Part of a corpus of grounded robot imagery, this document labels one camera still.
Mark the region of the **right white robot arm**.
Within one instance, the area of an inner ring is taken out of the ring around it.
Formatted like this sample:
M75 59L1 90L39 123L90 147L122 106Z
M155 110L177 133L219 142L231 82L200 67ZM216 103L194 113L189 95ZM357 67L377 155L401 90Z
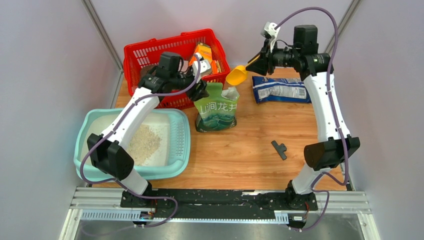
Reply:
M275 68L294 68L299 73L311 99L318 142L304 147L305 164L289 184L285 195L286 205L299 209L305 203L306 194L313 191L322 175L345 163L360 147L358 137L352 137L338 104L335 91L334 68L328 53L319 53L318 29L315 25L297 25L293 44L284 48L277 46L280 27L267 22L261 32L265 37L263 47L246 67L249 72L262 76L271 75Z

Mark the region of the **black bag clip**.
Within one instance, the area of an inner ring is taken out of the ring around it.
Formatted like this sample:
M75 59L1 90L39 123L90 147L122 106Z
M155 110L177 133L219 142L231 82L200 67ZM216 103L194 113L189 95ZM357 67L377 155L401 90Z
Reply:
M283 143L278 144L275 140L273 140L271 144L276 150L276 152L278 153L278 155L281 157L281 159L285 161L287 159L287 155L286 155L287 147L285 146L285 144Z

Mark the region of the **yellow plastic scoop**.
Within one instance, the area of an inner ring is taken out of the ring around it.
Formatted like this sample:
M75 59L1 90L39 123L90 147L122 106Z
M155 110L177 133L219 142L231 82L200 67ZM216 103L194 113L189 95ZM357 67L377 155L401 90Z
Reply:
M225 81L231 86L238 86L243 83L248 77L246 65L238 65L226 76Z

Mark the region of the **green litter bag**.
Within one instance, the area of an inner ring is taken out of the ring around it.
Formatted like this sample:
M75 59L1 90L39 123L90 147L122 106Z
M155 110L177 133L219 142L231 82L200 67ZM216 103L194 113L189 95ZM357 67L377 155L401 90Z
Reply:
M209 82L208 97L194 102L198 110L195 120L197 132L209 133L231 129L237 125L236 109L240 94L236 87L223 89L220 82Z

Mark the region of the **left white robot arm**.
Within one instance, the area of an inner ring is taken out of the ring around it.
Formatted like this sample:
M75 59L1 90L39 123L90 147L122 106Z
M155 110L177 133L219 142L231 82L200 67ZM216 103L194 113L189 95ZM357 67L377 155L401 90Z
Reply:
M207 84L201 77L206 61L198 52L193 57L195 61L183 70L182 56L165 51L158 64L147 67L121 113L101 133L88 136L88 152L81 161L81 175L86 161L90 160L93 167L131 192L140 207L152 203L153 194L147 190L149 182L136 171L134 159L126 148L139 126L165 97L186 94L193 102L208 97Z

